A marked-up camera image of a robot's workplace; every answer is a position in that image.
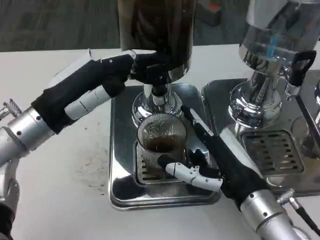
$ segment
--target gray carpet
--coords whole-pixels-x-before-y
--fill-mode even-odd
[[[239,43],[249,0],[211,1],[219,25],[196,19],[194,45]],[[117,0],[0,0],[0,52],[119,47]]]

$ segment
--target metal drip tray grate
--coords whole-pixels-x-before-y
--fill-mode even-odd
[[[302,159],[287,131],[246,131],[241,138],[246,151],[263,175],[298,174],[304,171]]]
[[[141,184],[163,184],[163,183],[178,183],[180,180],[166,173],[159,168],[147,168],[143,160],[137,143],[135,144],[136,153],[136,176]]]

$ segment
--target drip tray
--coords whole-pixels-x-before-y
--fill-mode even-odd
[[[247,131],[241,138],[247,153],[264,176],[304,171],[302,159],[289,132]]]

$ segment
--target white table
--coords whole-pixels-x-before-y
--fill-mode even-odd
[[[98,54],[119,51],[99,50]],[[25,110],[55,73],[83,53],[0,53],[0,101],[13,98]],[[320,69],[320,57],[312,68]],[[191,70],[178,83],[191,83],[200,90],[211,80],[244,78],[251,72],[240,60],[236,44],[197,46]],[[21,160],[17,171],[21,194],[12,230],[15,240],[258,239],[225,197],[208,206],[129,212],[113,209],[107,197],[109,128],[110,103],[105,103]],[[319,200],[300,199],[318,225]],[[287,209],[294,223],[317,239],[300,217]]]

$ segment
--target silver robotic arm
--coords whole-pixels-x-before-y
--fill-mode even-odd
[[[117,56],[94,59],[90,50],[58,73],[50,87],[31,106],[20,111],[10,100],[0,110],[0,120],[12,114],[14,119],[0,128],[0,240],[11,239],[19,184],[16,170],[19,159],[46,140],[116,97],[128,79],[148,83],[165,74],[165,57],[155,51],[130,50]],[[155,84],[163,84],[165,76]]]

